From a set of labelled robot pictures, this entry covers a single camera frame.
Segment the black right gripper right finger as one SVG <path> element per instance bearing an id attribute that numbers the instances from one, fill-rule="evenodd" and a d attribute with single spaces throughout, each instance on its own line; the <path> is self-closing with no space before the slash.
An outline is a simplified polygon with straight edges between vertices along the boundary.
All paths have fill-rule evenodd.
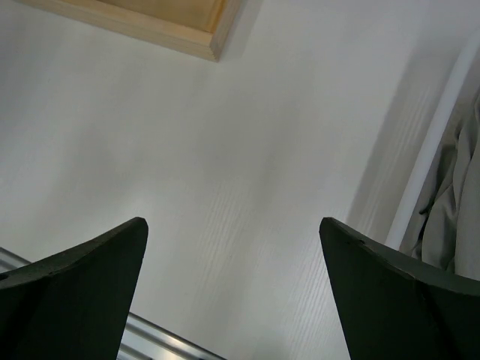
<path id="1" fill-rule="evenodd" d="M 319 226 L 351 359 L 478 359 L 479 282 L 325 217 Z"/>

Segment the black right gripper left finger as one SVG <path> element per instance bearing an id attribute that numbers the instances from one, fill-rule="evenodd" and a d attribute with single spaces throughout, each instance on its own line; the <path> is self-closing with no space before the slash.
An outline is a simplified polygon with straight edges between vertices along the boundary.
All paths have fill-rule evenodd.
<path id="1" fill-rule="evenodd" d="M 146 251 L 135 217 L 1 274 L 2 359 L 115 359 Z"/>

